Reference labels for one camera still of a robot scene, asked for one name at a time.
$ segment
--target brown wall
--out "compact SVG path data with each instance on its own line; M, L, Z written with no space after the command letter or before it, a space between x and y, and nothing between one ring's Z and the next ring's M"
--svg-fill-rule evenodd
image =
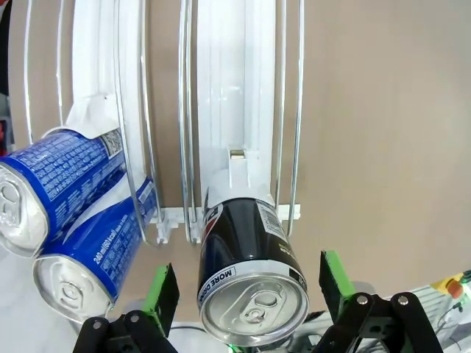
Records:
M148 2L156 149L165 204L177 206L180 4ZM19 146L27 142L22 3L13 5L10 37L12 112ZM30 51L40 58L32 57L31 67L42 70L30 83L32 116L40 129L57 116L57 93L50 84L55 75L55 29L48 29L54 6L32 21L38 38L31 40ZM288 7L285 202L294 144L297 1L288 0ZM471 267L470 15L471 3L465 0L306 1L297 197L302 218L295 223L292 246L308 279L312 310L324 307L317 285L322 249L337 250L351 278L372 283L382 295ZM155 266L171 260L182 295L177 318L196 320L198 256L182 229L157 251L142 246L117 310L144 297Z

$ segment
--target blue soda can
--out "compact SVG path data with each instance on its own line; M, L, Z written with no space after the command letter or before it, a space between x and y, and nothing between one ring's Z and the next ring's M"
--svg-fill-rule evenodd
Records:
M118 130L93 140L57 130L0 158L0 243L34 256L123 162Z
M147 226L156 208L152 181L145 179L137 194ZM141 241L124 176L36 258L33 277L40 295L53 310L78 323L104 315L116 303Z

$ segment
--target can lid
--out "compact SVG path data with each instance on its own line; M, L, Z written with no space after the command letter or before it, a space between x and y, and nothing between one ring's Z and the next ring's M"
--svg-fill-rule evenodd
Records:
M201 308L206 330L225 343L262 346L289 336L308 313L300 284L280 275L237 278L215 291Z
M110 295L101 282L69 257L39 257L33 265L33 277L44 301L72 321L82 323L111 308Z
M29 183L0 165L0 243L14 254L32 257L48 229L46 212Z

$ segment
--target soda can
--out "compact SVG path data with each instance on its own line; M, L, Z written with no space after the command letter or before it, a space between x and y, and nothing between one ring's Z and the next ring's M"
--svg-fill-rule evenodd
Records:
M0 158L0 243L34 256L123 162L118 130L93 140L57 130Z
M198 308L206 330L237 346L289 336L309 308L307 285L275 208L231 199L205 212Z
M33 263L33 278L44 301L72 321L104 315L116 303L141 243L129 194L123 177ZM138 189L138 204L148 225L156 208L149 179Z

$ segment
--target blue can label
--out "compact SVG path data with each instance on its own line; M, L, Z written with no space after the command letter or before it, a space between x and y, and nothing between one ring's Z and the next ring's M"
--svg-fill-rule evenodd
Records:
M126 177L120 181L123 183L127 187ZM115 189L111 189L104 198L113 197L115 193ZM146 227L156 208L152 181L146 179L137 194ZM103 200L98 200L92 207L99 206ZM84 221L63 240L49 244L41 256L58 254L75 259L96 276L115 301L140 243L138 219L132 199L127 197Z
M60 130L0 161L24 176L46 211L49 235L56 235L122 165L124 155L118 130L93 140Z

